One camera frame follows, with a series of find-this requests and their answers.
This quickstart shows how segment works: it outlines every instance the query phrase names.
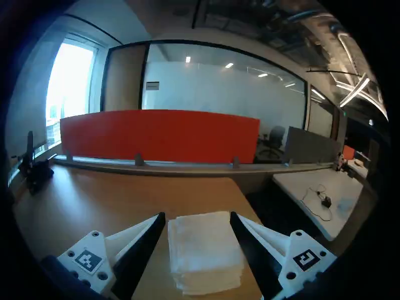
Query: desk divider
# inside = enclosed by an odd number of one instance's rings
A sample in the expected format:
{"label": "desk divider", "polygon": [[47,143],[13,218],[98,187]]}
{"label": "desk divider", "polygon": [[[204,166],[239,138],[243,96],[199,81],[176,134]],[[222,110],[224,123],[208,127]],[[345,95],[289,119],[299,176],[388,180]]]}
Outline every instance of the desk divider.
{"label": "desk divider", "polygon": [[188,110],[121,110],[60,121],[64,153],[75,157],[146,161],[253,162],[260,120]]}

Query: office chair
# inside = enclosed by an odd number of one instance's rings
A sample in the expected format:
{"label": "office chair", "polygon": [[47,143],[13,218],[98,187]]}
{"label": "office chair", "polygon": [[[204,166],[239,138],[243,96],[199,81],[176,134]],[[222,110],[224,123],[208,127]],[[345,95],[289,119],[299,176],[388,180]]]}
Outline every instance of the office chair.
{"label": "office chair", "polygon": [[262,141],[262,144],[268,149],[260,151],[260,155],[264,153],[268,153],[268,157],[271,157],[271,154],[275,154],[278,158],[280,157],[276,151],[280,151],[279,148],[282,146],[282,140],[284,138],[286,129],[282,126],[275,126],[272,128],[269,133],[269,139],[265,139]]}

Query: cable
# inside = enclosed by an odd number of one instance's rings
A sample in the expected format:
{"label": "cable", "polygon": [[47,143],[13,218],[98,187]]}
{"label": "cable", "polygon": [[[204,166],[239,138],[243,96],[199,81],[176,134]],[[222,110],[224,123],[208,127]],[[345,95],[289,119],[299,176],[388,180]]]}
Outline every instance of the cable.
{"label": "cable", "polygon": [[[322,187],[324,188],[324,190],[318,190],[318,187],[319,187],[319,186],[322,186]],[[307,197],[307,195],[308,195],[308,193],[309,193],[309,190],[311,190],[311,191],[313,191],[314,193],[316,193],[316,194],[318,195],[318,197],[319,197],[321,200],[323,200],[323,199],[325,199],[325,197],[327,196],[327,194],[325,193],[325,191],[327,190],[327,188],[326,188],[324,185],[322,185],[322,184],[319,184],[319,185],[317,186],[316,189],[312,189],[311,187],[308,187],[307,190],[305,191],[304,197],[303,197],[300,201],[301,201],[301,202],[304,204],[304,206],[309,210],[309,212],[312,213],[314,216],[320,218],[320,219],[321,219],[322,221],[324,221],[324,222],[329,222],[329,221],[331,221],[332,218],[333,218],[333,216],[332,216],[332,212],[331,212],[331,209],[330,209],[330,208],[328,208],[328,211],[329,211],[329,214],[330,214],[329,219],[324,219],[324,218],[322,218],[319,214],[314,213],[314,212],[304,203],[304,199]]]}

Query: bright window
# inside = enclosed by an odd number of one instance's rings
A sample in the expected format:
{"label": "bright window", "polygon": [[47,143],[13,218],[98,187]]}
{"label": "bright window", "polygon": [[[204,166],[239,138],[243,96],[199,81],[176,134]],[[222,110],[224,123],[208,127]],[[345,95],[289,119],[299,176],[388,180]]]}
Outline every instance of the bright window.
{"label": "bright window", "polygon": [[51,70],[46,98],[47,143],[61,140],[60,119],[87,114],[94,50],[65,40]]}

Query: white desk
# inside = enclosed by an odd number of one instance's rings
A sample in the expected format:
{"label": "white desk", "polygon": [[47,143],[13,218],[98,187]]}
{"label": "white desk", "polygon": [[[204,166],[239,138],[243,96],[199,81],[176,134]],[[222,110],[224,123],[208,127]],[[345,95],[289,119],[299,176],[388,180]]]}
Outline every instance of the white desk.
{"label": "white desk", "polygon": [[355,160],[349,160],[347,161],[348,167],[352,169],[354,172],[356,172],[358,175],[360,175],[362,178],[367,178],[368,175],[368,169],[364,166],[359,166],[356,165]]}
{"label": "white desk", "polygon": [[[293,199],[329,241],[333,241],[346,224],[363,189],[363,185],[356,179],[332,169],[275,174],[273,181]],[[328,220],[331,217],[330,221],[323,221],[313,215],[301,201],[309,187],[322,191],[323,187],[318,187],[319,184],[325,186],[325,193],[331,198],[332,215],[328,208],[321,205],[318,195],[311,190],[308,190],[303,202],[322,218]]]}

